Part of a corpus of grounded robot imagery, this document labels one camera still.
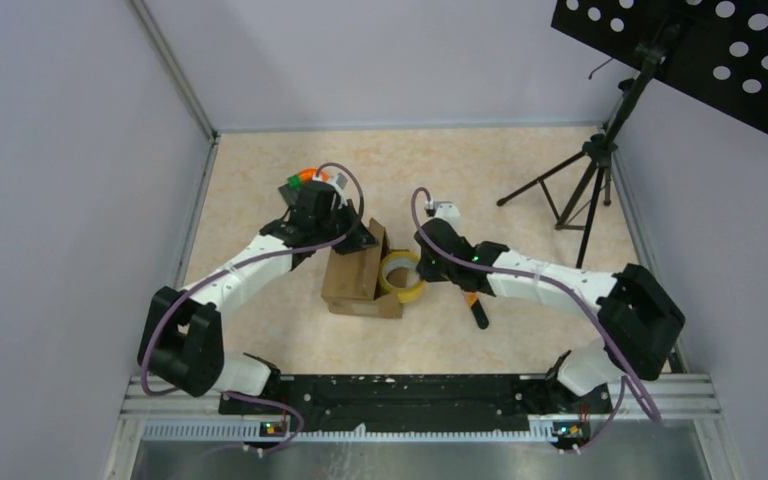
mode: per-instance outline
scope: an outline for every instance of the cardboard box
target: cardboard box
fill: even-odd
[[[391,252],[387,231],[374,218],[369,220],[369,231],[378,239],[377,246],[348,255],[337,255],[331,250],[322,282],[322,299],[328,304],[328,311],[337,315],[402,318],[399,297],[378,286],[381,260]],[[404,286],[406,273],[404,269],[396,270],[388,280]]]

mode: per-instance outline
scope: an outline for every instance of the yellow tape roll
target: yellow tape roll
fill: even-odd
[[[422,292],[425,291],[425,280],[419,280],[413,285],[407,287],[397,287],[387,281],[387,276],[398,268],[407,268],[408,270],[416,271],[416,266],[419,264],[419,257],[411,252],[396,251],[391,252],[389,255],[381,260],[381,268],[378,272],[378,283],[381,288],[387,292],[396,292],[399,297],[399,302],[410,303],[416,301]]]

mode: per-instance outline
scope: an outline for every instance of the perforated metal panel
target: perforated metal panel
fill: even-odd
[[[634,68],[672,23],[683,35],[655,78],[768,134],[768,0],[558,0],[552,19]]]

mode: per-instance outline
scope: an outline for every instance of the music stand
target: music stand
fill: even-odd
[[[610,205],[614,143],[653,79],[768,134],[768,1],[559,0],[552,27],[615,58],[640,74],[620,84],[617,113],[604,134],[593,135],[577,154],[496,202],[503,206],[540,185],[558,230],[582,230],[581,268],[599,193]],[[559,214],[545,180],[589,157],[581,180]],[[584,225],[570,225],[573,209],[596,181]]]

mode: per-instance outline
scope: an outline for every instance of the white wall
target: white wall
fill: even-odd
[[[548,0],[148,4],[220,130],[595,124],[628,75]]]
[[[653,83],[619,144],[688,360],[768,478],[768,136]]]
[[[125,1],[0,1],[0,479],[100,477],[206,154]]]

